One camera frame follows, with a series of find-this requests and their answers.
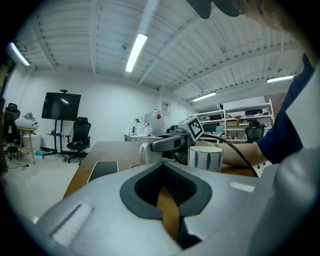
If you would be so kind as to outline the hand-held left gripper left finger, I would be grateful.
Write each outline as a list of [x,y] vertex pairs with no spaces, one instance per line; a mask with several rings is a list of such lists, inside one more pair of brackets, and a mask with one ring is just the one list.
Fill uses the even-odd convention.
[[129,178],[156,164],[96,178],[49,209],[33,228],[50,256],[175,256],[183,249],[162,220],[133,214],[120,189]]

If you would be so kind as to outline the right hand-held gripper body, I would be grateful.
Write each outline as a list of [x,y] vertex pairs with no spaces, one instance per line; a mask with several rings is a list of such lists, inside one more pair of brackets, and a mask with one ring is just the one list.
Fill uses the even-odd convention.
[[204,129],[196,115],[187,117],[178,124],[172,125],[170,135],[180,136],[179,148],[173,150],[174,158],[180,164],[188,163],[188,151],[195,144],[198,138],[204,133]]

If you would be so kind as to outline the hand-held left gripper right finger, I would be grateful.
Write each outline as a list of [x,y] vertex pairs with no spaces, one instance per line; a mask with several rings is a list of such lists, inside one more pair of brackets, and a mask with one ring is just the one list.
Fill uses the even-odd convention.
[[261,177],[222,174],[164,163],[166,171],[197,185],[179,206],[177,251],[169,256],[250,256],[255,229],[274,183],[274,166]]

